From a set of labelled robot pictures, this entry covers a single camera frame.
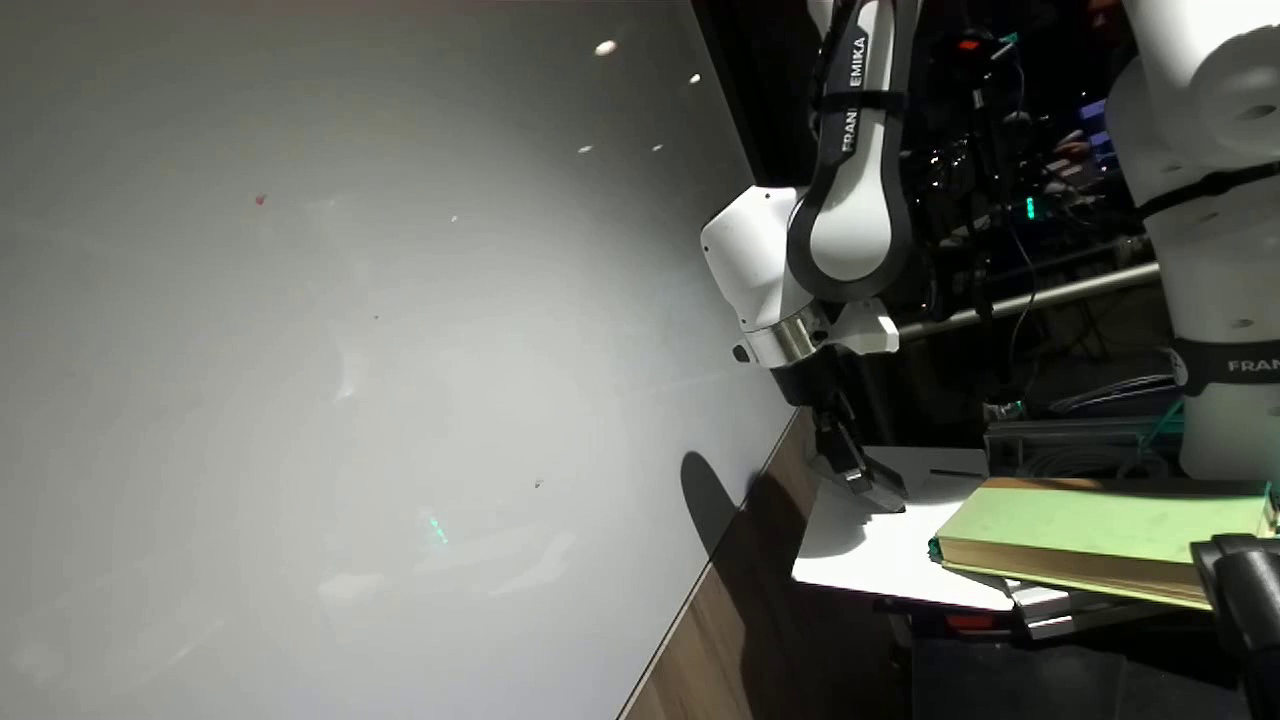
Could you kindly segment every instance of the yellow notebook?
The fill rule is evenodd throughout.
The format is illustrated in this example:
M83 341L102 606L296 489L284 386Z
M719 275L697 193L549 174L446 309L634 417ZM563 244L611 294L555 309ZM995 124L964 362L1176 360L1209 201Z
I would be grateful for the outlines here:
M958 573L1209 606L1193 542L1271 534L1264 484L1155 489L991 474L940 526L937 555Z

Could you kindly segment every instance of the black cable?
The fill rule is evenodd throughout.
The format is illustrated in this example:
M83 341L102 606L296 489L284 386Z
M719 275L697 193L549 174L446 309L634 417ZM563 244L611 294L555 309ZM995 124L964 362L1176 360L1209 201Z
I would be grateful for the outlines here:
M1037 311L1037 299L1042 299L1042 267L1037 267L1027 244L1016 237L1014 222L1009 222L1009 237L1014 237L1014 247L1019 253L1019 259L1024 259L1024 267L1027 267L1027 275L1034 275L1034 299L1024 303L1024 311L1016 311L1014 332L1009 332L1009 360L1006 360L1006 368L1009 368L1009 377L1014 377L1016 341L1019 341L1019 332L1024 332L1027 316Z
M1111 360L1108 332L1103 332L1103 324L1095 321L1095 316L1103 316L1103 311L1093 311L1093 303L1086 303L1089 332L1093 332L1093 341L1095 341L1095 349L1100 349L1100 360Z

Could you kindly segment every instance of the white device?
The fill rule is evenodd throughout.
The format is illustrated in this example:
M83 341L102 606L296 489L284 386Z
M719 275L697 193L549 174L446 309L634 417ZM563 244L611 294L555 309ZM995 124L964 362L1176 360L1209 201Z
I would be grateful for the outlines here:
M742 360L795 368L821 349L896 350L882 290L913 231L896 207L896 117L918 2L807 0L828 38L839 163L807 193L749 188L700 237L742 316ZM1139 60L1118 81L1108 124L1162 253L1186 341L1186 470L1280 470L1280 0L1129 0Z
M1186 470L1280 470L1280 2L1129 0L1108 99L1182 334Z

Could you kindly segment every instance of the wooden floor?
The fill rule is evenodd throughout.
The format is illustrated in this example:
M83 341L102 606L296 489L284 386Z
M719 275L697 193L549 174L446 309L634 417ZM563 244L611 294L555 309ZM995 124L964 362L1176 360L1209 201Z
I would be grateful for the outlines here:
M814 428L785 431L746 513L716 470L683 458L683 498L710 542L710 573L670 643L634 691L627 720L901 720L909 688L883 614L814 606L792 560L814 508Z

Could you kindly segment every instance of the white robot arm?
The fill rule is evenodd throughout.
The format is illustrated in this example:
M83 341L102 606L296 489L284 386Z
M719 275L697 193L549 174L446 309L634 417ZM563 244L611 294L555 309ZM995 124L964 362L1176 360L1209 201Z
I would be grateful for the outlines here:
M1280 470L1280 2L1129 0L1108 99L1186 368L1186 470Z
M882 290L913 253L901 193L901 112L918 33L913 0L807 0L823 33L815 174L807 193L749 188L700 237L746 326L742 360L792 368L823 343L896 350Z

